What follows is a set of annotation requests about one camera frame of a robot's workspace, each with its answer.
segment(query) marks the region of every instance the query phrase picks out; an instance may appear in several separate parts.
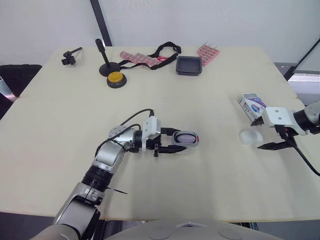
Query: black chair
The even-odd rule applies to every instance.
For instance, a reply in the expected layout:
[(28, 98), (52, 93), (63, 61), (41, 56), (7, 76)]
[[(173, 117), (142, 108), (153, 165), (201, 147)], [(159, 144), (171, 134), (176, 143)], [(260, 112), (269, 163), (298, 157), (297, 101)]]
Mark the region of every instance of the black chair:
[(12, 102), (0, 93), (0, 120), (11, 107)]
[(12, 93), (19, 97), (22, 91), (42, 68), (41, 65), (2, 65), (0, 76), (10, 88)]

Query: pink plastic rack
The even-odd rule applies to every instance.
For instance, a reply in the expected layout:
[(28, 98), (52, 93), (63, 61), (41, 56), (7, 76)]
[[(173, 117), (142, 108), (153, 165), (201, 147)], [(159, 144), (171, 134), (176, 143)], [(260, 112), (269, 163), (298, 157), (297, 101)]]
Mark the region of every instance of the pink plastic rack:
[(206, 44), (203, 44), (196, 53), (202, 59), (202, 66), (205, 67), (208, 63), (210, 63), (219, 53), (220, 51), (216, 49), (217, 47), (210, 47)]

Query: black lanyard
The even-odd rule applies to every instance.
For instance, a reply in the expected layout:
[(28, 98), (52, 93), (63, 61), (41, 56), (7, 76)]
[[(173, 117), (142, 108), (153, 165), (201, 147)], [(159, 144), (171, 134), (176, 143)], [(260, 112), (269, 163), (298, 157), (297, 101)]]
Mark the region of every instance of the black lanyard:
[(168, 57), (166, 60), (162, 61), (161, 63), (159, 63), (157, 65), (149, 66), (148, 64), (146, 64), (144, 62), (140, 62), (140, 63), (137, 63), (136, 65), (133, 65), (133, 66), (122, 66), (122, 65), (127, 64), (127, 63), (132, 63), (129, 60), (123, 60), (123, 61), (119, 62), (119, 65), (121, 66), (120, 69), (131, 69), (131, 68), (135, 68), (135, 67), (141, 66), (141, 65), (142, 66), (146, 66), (151, 70), (156, 70), (156, 69), (162, 68), (163, 66), (165, 66), (165, 65), (171, 63), (172, 61), (176, 60), (178, 54), (181, 54), (181, 47), (180, 46), (175, 45), (171, 41), (167, 41), (166, 43), (160, 45), (157, 48), (157, 50), (155, 51), (155, 53), (147, 55), (147, 56), (150, 57), (150, 58), (158, 58), (159, 54), (160, 54), (160, 51), (162, 49), (164, 49), (165, 47), (173, 47), (173, 50), (175, 50), (175, 53), (172, 56)]

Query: pink pill blister pack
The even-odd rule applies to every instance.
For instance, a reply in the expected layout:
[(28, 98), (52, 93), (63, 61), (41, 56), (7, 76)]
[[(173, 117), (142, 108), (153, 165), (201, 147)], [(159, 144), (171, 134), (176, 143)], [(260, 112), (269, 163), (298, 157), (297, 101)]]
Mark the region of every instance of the pink pill blister pack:
[(145, 63), (150, 66), (154, 66), (154, 65), (158, 65), (161, 63), (161, 61), (157, 60), (156, 58), (146, 56), (146, 55), (141, 54), (139, 52), (136, 55), (133, 55), (129, 52), (122, 51), (122, 52), (120, 52), (120, 57), (124, 60), (129, 60), (130, 62), (133, 62), (135, 64)]

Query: yellow button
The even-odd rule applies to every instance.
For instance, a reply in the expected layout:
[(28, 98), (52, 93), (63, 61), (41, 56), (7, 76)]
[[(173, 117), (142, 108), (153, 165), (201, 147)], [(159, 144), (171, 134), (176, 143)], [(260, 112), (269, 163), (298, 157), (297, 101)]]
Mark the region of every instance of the yellow button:
[(108, 76), (108, 80), (113, 84), (121, 82), (123, 78), (124, 78), (123, 74), (119, 71), (114, 71), (110, 73)]

